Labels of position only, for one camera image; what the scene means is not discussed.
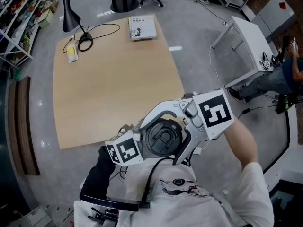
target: human arm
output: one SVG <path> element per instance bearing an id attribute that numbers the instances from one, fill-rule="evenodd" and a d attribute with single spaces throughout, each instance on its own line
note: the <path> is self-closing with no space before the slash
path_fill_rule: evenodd
<path id="1" fill-rule="evenodd" d="M 227 201 L 246 223 L 253 227 L 272 227 L 273 207 L 262 168 L 258 163 L 258 149 L 254 137 L 236 117 L 224 134 L 242 165 L 241 176 L 229 190 Z"/>
<path id="2" fill-rule="evenodd" d="M 258 149 L 251 132 L 236 117 L 234 118 L 235 122 L 224 131 L 224 134 L 243 170 L 249 163 L 258 162 Z"/>
<path id="3" fill-rule="evenodd" d="M 293 80 L 295 82 L 303 82 L 303 71 L 299 71 L 299 67 L 298 67 L 298 58 L 299 58 L 299 54 L 298 54 L 298 46 L 295 43 L 295 48 L 293 47 L 293 42 L 291 42 L 289 44 L 289 51 L 292 54 L 293 57 Z"/>
<path id="4" fill-rule="evenodd" d="M 115 170 L 106 146 L 101 146 L 97 164 L 91 168 L 80 193 L 82 195 L 102 199 L 106 196 L 110 175 Z"/>

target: gray floor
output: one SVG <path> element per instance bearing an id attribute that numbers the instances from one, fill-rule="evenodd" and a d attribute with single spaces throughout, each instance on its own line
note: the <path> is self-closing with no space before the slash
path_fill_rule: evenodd
<path id="1" fill-rule="evenodd" d="M 111 0 L 71 0 L 72 9 L 81 17 L 82 25 L 94 26 L 132 15 L 154 13 L 169 46 L 182 46 L 173 51 L 180 78 L 186 92 L 207 92 L 216 89 L 217 79 L 209 64 L 211 43 L 224 29 L 222 21 L 193 0 L 162 0 L 160 8 L 154 0 L 122 14 L 97 16 L 110 10 Z M 218 16 L 230 20 L 241 17 L 233 9 L 209 6 Z M 53 59 L 56 43 L 72 34 L 62 30 L 63 2 L 60 0 L 51 24 L 41 29 L 33 49 L 33 60 L 23 65 L 23 76 L 32 78 L 30 88 L 30 126 L 40 176 L 20 180 L 26 196 L 31 194 L 41 203 L 72 204 L 78 198 L 79 186 L 97 160 L 99 144 L 60 150 L 53 115 Z M 221 46 L 211 52 L 212 64 L 217 69 L 221 87 L 247 72 L 252 63 L 244 45 L 231 49 L 238 35 L 231 31 Z M 271 100 L 260 97 L 244 105 L 229 98 L 236 116 L 248 107 L 271 105 Z M 263 168 L 286 146 L 284 115 L 276 115 L 274 108 L 262 108 L 243 115 L 241 121 L 252 131 L 259 148 Z M 193 156 L 193 168 L 198 182 L 211 191 L 228 188 L 240 174 L 240 165 L 222 135 L 211 141 L 200 156 Z M 114 179 L 109 194 L 121 196 L 123 184 Z"/>

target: wooden table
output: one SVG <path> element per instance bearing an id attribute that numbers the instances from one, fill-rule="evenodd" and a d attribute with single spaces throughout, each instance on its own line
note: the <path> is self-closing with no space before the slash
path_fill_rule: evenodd
<path id="1" fill-rule="evenodd" d="M 112 0 L 110 9 L 116 13 L 124 13 L 136 9 L 138 6 L 138 0 Z"/>
<path id="2" fill-rule="evenodd" d="M 159 102 L 184 94 L 156 18 L 157 38 L 135 42 L 129 38 L 127 18 L 111 23 L 120 25 L 120 30 L 95 39 L 71 64 L 62 53 L 69 37 L 57 44 L 53 110 L 60 148 L 107 140 Z M 115 30 L 115 26 L 99 26 L 90 34 L 97 37 Z"/>
<path id="3" fill-rule="evenodd" d="M 228 23 L 227 28 L 221 32 L 220 36 L 214 41 L 212 47 L 215 48 L 233 27 L 240 33 L 241 39 L 236 46 L 232 47 L 232 49 L 236 50 L 244 42 L 250 53 L 250 57 L 254 64 L 254 69 L 226 84 L 225 88 L 229 88 L 240 83 L 244 84 L 253 80 L 255 77 L 261 76 L 266 71 L 272 72 L 274 70 L 273 67 L 270 67 L 268 70 L 264 70 L 260 64 L 260 61 L 262 61 L 263 52 L 265 52 L 269 60 L 271 60 L 271 56 L 273 55 L 263 33 L 258 25 L 244 19 L 232 17 L 232 20 Z"/>

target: black desk lamp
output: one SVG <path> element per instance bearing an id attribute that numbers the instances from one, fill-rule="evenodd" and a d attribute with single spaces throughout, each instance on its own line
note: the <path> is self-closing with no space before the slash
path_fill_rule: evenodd
<path id="1" fill-rule="evenodd" d="M 93 38 L 89 33 L 84 31 L 83 27 L 80 24 L 81 18 L 71 9 L 70 0 L 63 0 L 63 5 L 64 5 L 63 31 L 70 32 L 79 25 L 83 31 L 83 35 L 81 35 L 81 38 L 79 40 L 78 49 L 79 51 L 82 52 L 89 50 L 94 44 Z M 84 41 L 91 41 L 91 44 L 88 48 L 81 50 L 80 45 Z"/>

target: blue jeans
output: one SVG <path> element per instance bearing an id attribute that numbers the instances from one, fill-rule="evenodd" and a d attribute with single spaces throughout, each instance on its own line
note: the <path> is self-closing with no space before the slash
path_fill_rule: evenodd
<path id="1" fill-rule="evenodd" d="M 274 91 L 284 95 L 292 93 L 284 77 L 282 66 L 277 67 L 272 73 L 253 79 L 253 81 L 247 87 L 241 89 L 239 93 L 241 97 L 251 100 L 268 91 Z"/>

